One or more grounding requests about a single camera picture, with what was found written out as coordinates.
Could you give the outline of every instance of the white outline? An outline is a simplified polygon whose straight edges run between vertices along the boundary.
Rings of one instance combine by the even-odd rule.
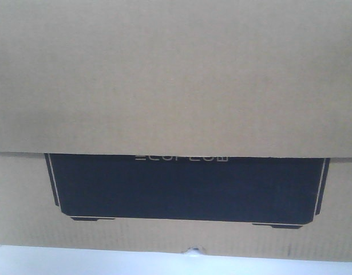
[[[69,216],[71,218],[95,218],[95,219],[116,219],[118,217],[95,217],[95,216]]]
[[[136,155],[136,156],[135,156],[135,160],[147,160],[147,156]]]
[[[306,223],[299,225],[299,224],[295,224],[295,223],[273,223],[273,222],[248,222],[248,223],[252,223],[254,225],[293,225],[293,226],[304,226],[306,225]]]
[[[48,156],[49,156],[49,163],[50,163],[50,169],[51,169],[51,174],[52,174],[52,180],[54,182],[54,187],[55,187],[55,192],[56,192],[57,203],[59,204],[59,207],[61,209],[59,192],[57,191],[57,186],[56,186],[55,173],[54,173],[54,169],[52,168],[51,156],[50,156],[50,154],[48,154]]]
[[[313,218],[317,211],[317,207],[318,207],[318,201],[319,201],[319,195],[321,193],[321,187],[322,187],[322,180],[323,180],[323,173],[325,172],[325,166],[326,166],[326,158],[323,159],[323,166],[322,166],[322,172],[321,172],[321,179],[319,180],[319,186],[318,186],[318,193],[317,193],[317,200],[315,202],[315,207],[314,207],[314,213],[313,213]]]

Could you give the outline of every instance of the corrugated cardboard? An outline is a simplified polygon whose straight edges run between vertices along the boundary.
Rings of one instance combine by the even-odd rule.
[[[352,261],[352,1],[0,0],[0,243]],[[44,152],[336,157],[301,229],[73,221]]]
[[[0,153],[0,243],[352,261],[352,159],[332,159],[321,213],[300,229],[167,219],[73,221],[54,203],[43,154]]]
[[[352,157],[352,1],[0,1],[0,151]]]

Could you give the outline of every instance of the printed black panel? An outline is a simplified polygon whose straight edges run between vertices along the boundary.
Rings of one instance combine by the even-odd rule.
[[[319,213],[328,159],[46,154],[73,219],[157,218],[291,226]]]

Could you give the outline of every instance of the white background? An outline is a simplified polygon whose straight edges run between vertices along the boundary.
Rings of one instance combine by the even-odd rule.
[[[352,262],[318,262],[0,246],[0,275],[26,274],[324,274],[352,275]]]

